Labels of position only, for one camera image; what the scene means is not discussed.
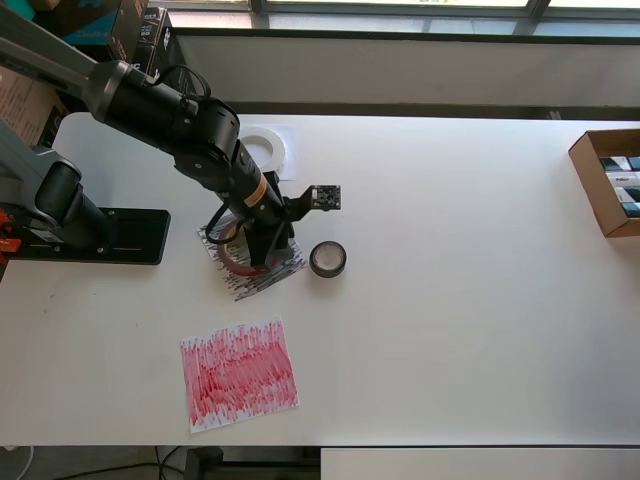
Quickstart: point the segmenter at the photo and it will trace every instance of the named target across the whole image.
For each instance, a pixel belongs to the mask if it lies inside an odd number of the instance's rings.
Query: gray wall
[[[230,102],[640,104],[640,47],[181,37]]]

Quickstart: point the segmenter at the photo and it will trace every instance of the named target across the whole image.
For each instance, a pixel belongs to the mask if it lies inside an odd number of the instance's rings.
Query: white tape roll
[[[284,141],[273,130],[262,127],[247,127],[240,130],[240,140],[244,143],[247,150],[251,144],[257,144],[264,146],[265,142],[270,144],[270,150],[272,151],[271,160],[266,165],[259,165],[260,170],[263,172],[275,171],[280,173],[284,166],[284,159],[286,156],[286,148]]]

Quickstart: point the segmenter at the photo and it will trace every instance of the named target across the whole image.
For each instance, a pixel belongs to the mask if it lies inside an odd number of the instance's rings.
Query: window sill
[[[179,35],[289,38],[351,38],[372,40],[468,41],[638,45],[640,22],[513,18],[440,18],[347,14],[269,13],[186,10],[169,6]]]

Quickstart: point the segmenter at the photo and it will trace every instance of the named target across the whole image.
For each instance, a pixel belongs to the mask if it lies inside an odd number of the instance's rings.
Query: dark tape roll
[[[320,242],[309,255],[309,265],[319,277],[337,277],[347,265],[347,251],[338,242]]]

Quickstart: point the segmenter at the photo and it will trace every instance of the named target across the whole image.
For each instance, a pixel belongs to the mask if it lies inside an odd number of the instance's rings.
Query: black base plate
[[[42,241],[24,230],[18,252],[7,255],[12,260],[53,262],[124,263],[158,265],[169,231],[171,215],[166,210],[101,208],[113,222],[114,238],[95,250],[81,250],[68,245]]]

